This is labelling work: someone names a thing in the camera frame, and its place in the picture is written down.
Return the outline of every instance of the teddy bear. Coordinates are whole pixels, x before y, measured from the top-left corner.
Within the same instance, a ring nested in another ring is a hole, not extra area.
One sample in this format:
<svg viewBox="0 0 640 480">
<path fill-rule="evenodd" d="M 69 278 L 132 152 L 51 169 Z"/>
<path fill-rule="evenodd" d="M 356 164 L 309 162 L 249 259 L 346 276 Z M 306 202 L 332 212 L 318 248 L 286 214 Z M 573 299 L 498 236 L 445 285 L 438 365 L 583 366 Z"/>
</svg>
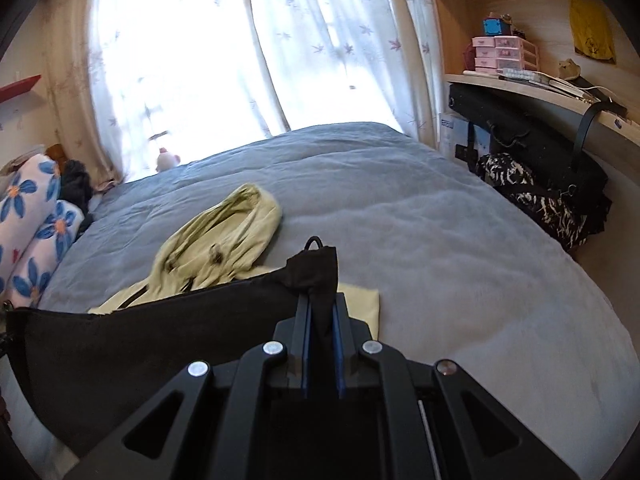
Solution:
<svg viewBox="0 0 640 480">
<path fill-rule="evenodd" d="M 160 173 L 161 171 L 170 170 L 171 168 L 175 168 L 180 164 L 180 155 L 174 155 L 171 152 L 168 152 L 166 148 L 160 148 L 160 155 L 158 155 L 158 165 L 156 166 L 156 171 Z"/>
</svg>

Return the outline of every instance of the silver screw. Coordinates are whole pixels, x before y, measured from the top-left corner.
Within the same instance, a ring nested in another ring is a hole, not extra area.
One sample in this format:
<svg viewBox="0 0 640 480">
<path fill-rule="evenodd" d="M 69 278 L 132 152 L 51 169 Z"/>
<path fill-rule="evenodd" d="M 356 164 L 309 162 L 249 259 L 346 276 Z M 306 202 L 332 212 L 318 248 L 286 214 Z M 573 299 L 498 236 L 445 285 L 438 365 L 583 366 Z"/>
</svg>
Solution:
<svg viewBox="0 0 640 480">
<path fill-rule="evenodd" d="M 280 341 L 269 341 L 262 345 L 265 354 L 277 355 L 284 350 L 284 346 Z"/>
<path fill-rule="evenodd" d="M 377 341 L 365 341 L 362 344 L 362 349 L 367 354 L 379 354 L 380 352 L 382 352 L 382 345 Z"/>
<path fill-rule="evenodd" d="M 440 361 L 438 363 L 438 365 L 436 366 L 436 370 L 443 375 L 453 375 L 458 371 L 458 365 L 453 361 L 444 359 L 443 361 Z"/>
<path fill-rule="evenodd" d="M 189 365 L 187 371 L 194 377 L 200 377 L 209 371 L 209 365 L 204 361 L 194 361 Z"/>
</svg>

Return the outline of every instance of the dark clothing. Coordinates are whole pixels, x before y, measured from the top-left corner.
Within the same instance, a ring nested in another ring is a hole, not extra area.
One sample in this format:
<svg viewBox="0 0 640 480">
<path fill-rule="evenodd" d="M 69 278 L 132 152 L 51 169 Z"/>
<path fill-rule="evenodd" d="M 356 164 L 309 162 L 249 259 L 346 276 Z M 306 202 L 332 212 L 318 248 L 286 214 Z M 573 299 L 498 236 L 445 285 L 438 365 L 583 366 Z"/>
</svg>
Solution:
<svg viewBox="0 0 640 480">
<path fill-rule="evenodd" d="M 283 269 L 106 316 L 20 308 L 7 315 L 8 354 L 42 423 L 84 456 L 195 360 L 234 361 L 271 339 L 308 294 L 331 347 L 335 248 L 302 251 Z"/>
<path fill-rule="evenodd" d="M 78 228 L 78 237 L 94 222 L 94 216 L 89 213 L 89 200 L 93 195 L 94 188 L 85 165 L 79 160 L 68 160 L 60 176 L 60 200 L 78 206 L 84 215 Z"/>
<path fill-rule="evenodd" d="M 2 478 L 40 480 L 11 438 L 11 430 L 0 417 L 0 473 Z"/>
</svg>

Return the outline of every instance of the gray blanket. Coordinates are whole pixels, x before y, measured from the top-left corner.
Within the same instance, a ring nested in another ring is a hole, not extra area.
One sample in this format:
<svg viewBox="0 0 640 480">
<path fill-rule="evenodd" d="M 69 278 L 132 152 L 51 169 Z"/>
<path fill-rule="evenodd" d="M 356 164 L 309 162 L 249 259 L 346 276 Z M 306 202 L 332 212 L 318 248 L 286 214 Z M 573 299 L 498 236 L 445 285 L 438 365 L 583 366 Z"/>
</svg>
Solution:
<svg viewBox="0 0 640 480">
<path fill-rule="evenodd" d="M 622 450 L 640 418 L 640 365 L 606 297 L 489 186 L 381 124 L 314 126 L 117 187 L 40 307 L 100 305 L 245 182 L 284 212 L 261 263 L 281 266 L 318 235 L 337 247 L 342 282 L 380 291 L 381 340 L 458 361 L 585 479 Z"/>
</svg>

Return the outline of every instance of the pink drawer organizer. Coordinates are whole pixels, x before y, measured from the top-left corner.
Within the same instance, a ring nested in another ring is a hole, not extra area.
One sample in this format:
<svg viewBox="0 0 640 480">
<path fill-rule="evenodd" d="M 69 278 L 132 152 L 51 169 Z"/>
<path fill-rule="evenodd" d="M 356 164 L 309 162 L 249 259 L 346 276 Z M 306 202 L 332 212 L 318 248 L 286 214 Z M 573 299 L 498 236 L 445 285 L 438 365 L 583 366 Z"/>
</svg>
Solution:
<svg viewBox="0 0 640 480">
<path fill-rule="evenodd" d="M 473 38 L 471 42 L 473 43 L 473 46 L 495 46 L 495 39 L 491 36 Z"/>
<path fill-rule="evenodd" d="M 504 59 L 501 57 L 476 57 L 476 67 L 515 68 L 517 70 L 537 70 L 538 66 L 523 59 Z"/>
<path fill-rule="evenodd" d="M 538 49 L 533 43 L 518 36 L 494 36 L 494 40 L 495 46 L 499 48 L 520 48 L 532 54 L 538 54 Z"/>
<path fill-rule="evenodd" d="M 503 59 L 520 59 L 537 64 L 536 55 L 521 48 L 476 47 L 476 57 L 501 57 Z"/>
<path fill-rule="evenodd" d="M 482 74 L 499 74 L 497 68 L 486 68 L 484 66 L 476 66 L 476 72 L 480 72 Z"/>
</svg>

